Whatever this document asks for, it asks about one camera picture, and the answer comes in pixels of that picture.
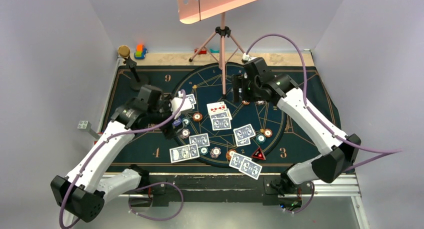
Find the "blue small blind button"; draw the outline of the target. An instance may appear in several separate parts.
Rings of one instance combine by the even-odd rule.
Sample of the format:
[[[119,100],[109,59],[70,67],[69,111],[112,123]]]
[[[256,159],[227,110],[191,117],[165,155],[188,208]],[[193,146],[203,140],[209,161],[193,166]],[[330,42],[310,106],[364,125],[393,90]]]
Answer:
[[[181,118],[177,118],[176,120],[174,120],[173,122],[172,122],[172,125],[174,126],[174,127],[179,127],[179,126],[181,126],[182,125],[182,119]]]

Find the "purple chips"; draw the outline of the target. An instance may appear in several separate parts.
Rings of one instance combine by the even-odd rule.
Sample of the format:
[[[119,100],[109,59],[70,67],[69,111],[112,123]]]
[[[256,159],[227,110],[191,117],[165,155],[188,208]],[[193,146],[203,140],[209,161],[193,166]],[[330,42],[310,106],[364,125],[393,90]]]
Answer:
[[[187,139],[190,136],[191,132],[188,128],[184,128],[181,130],[179,137],[181,139]]]

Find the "blue playing card deck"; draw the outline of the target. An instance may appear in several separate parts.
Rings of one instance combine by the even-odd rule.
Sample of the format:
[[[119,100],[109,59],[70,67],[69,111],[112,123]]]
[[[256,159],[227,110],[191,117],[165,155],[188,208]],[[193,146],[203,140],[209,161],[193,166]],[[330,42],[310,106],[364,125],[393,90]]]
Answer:
[[[172,164],[197,159],[200,157],[200,151],[197,144],[187,144],[171,148],[169,150],[169,154],[170,162]]]

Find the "green poker chip stack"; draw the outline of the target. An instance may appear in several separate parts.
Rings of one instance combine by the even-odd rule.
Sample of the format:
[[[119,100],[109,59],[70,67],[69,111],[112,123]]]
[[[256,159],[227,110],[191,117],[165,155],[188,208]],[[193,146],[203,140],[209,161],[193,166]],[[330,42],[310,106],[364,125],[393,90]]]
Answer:
[[[201,147],[201,148],[199,149],[199,152],[200,152],[200,154],[201,154],[202,156],[205,156],[205,155],[207,155],[207,154],[209,153],[209,149],[208,149],[207,147]]]

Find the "dealt card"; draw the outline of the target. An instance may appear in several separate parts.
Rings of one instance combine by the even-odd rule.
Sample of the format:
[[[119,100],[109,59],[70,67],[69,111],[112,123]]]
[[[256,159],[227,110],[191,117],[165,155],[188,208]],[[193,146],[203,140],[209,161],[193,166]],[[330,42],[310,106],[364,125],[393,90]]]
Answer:
[[[194,110],[195,107],[196,107],[196,104],[197,104],[195,95],[192,93],[192,94],[186,95],[185,97],[186,97],[186,99],[188,99],[190,101],[191,108]]]
[[[244,126],[233,129],[234,137],[236,141],[240,142],[245,139],[250,139],[256,136],[256,131],[252,124],[246,124]]]

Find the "purple white poker chip stack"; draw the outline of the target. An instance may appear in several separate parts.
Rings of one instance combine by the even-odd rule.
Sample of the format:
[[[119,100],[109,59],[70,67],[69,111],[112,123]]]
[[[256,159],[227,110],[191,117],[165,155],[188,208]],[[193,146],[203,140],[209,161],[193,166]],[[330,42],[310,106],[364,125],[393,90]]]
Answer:
[[[222,151],[219,147],[214,147],[210,150],[210,157],[216,159],[221,155],[221,153]]]

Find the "orange poker chip stack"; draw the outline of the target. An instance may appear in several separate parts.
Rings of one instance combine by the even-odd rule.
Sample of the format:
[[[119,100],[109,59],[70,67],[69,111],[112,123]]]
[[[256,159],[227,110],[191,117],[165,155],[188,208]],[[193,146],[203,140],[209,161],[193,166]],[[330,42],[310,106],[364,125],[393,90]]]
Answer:
[[[225,158],[230,161],[231,158],[233,157],[234,153],[236,153],[237,151],[235,149],[230,149],[226,152],[225,154]]]

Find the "red triangle dealer marker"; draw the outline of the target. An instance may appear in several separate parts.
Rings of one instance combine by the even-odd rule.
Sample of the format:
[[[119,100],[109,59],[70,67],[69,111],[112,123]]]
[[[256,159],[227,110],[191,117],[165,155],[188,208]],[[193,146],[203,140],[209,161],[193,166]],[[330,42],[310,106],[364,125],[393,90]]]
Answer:
[[[266,156],[265,156],[263,150],[260,147],[258,147],[253,152],[253,154],[251,155],[251,158],[252,159],[256,159],[256,160],[262,160],[262,161],[265,161],[266,160]]]

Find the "dealer seat card one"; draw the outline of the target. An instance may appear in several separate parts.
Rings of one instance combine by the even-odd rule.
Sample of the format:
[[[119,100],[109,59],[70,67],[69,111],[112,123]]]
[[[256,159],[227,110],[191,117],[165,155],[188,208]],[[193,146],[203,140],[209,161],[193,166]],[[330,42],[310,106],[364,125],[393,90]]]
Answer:
[[[252,160],[250,157],[235,152],[231,160],[229,161],[229,167],[239,170],[242,166],[242,162],[244,159],[249,161]]]

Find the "dealer seat card two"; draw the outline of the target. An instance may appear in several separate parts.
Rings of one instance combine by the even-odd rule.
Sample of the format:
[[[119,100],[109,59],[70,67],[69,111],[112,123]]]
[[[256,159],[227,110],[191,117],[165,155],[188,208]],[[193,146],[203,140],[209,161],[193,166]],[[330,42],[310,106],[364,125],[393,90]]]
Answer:
[[[241,162],[239,171],[255,180],[258,180],[261,174],[262,168],[263,167],[260,164],[257,164],[245,158]]]

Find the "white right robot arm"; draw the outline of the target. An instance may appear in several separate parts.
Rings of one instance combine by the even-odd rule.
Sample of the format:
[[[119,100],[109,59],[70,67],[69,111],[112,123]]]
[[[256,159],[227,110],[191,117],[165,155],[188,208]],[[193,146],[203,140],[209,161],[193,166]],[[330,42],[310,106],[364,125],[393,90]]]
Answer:
[[[245,62],[243,69],[244,74],[231,77],[233,100],[272,103],[290,116],[318,149],[319,156],[297,163],[281,174],[284,191],[292,193],[307,181],[332,183],[340,174],[353,169],[360,138],[347,135],[309,102],[305,83],[300,88],[289,75],[273,74],[262,57]]]

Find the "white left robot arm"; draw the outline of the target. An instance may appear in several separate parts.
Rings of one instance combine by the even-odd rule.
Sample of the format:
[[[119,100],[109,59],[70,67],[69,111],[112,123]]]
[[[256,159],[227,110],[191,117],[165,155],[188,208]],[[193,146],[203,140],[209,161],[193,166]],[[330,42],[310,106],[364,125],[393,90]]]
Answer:
[[[103,207],[126,192],[142,194],[154,186],[147,170],[131,164],[123,172],[103,179],[104,173],[122,149],[138,134],[161,130],[168,139],[182,128],[173,122],[192,109],[184,90],[177,96],[145,84],[139,94],[116,108],[103,134],[88,154],[66,176],[55,176],[50,187],[60,206],[59,226],[65,215],[74,223],[93,221]]]

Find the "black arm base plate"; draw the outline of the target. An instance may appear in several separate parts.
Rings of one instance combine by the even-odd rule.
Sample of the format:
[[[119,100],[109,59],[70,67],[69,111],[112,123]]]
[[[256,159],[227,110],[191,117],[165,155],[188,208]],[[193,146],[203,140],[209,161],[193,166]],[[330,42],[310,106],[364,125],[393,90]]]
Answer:
[[[282,192],[280,173],[262,173],[257,180],[242,173],[151,173],[142,186],[151,190],[126,192],[128,198],[152,198],[154,207],[171,202],[185,203],[260,203],[277,206],[289,199],[311,194],[311,184],[304,182],[293,193]]]

